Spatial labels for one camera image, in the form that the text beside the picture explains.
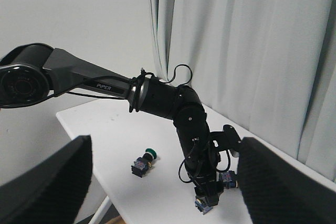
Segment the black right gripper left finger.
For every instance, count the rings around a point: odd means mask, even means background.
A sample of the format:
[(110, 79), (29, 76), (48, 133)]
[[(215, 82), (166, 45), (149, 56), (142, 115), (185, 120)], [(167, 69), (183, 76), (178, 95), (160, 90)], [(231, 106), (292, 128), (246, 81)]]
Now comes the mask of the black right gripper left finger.
[(74, 223), (92, 178), (92, 141), (82, 135), (1, 186), (1, 223)]

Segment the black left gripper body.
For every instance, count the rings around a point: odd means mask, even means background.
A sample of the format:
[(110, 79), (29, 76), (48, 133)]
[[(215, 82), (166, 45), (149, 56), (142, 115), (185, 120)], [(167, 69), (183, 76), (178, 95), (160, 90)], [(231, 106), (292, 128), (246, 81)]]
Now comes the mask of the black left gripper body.
[(210, 132), (207, 124), (183, 127), (184, 166), (195, 185), (196, 197), (210, 207), (216, 206), (224, 186), (217, 180), (220, 152), (239, 152), (240, 137), (231, 125)]

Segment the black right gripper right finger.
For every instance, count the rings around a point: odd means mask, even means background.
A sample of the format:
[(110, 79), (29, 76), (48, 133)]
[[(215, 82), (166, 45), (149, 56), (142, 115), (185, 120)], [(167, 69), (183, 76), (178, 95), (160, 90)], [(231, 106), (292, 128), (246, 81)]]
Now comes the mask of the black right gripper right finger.
[(253, 223), (335, 223), (335, 191), (255, 138), (243, 138), (237, 171)]

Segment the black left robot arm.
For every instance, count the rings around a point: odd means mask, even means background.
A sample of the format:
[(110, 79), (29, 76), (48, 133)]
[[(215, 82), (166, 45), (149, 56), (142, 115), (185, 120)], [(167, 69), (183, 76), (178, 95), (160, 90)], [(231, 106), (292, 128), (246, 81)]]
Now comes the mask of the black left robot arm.
[(127, 78), (59, 48), (34, 43), (19, 46), (1, 58), (1, 108), (23, 108), (81, 88), (127, 100), (130, 111), (143, 111), (173, 121), (196, 198), (216, 206), (224, 190), (217, 179), (220, 152), (239, 151), (240, 138), (225, 125), (211, 132), (197, 93), (186, 83), (177, 87), (142, 71)]

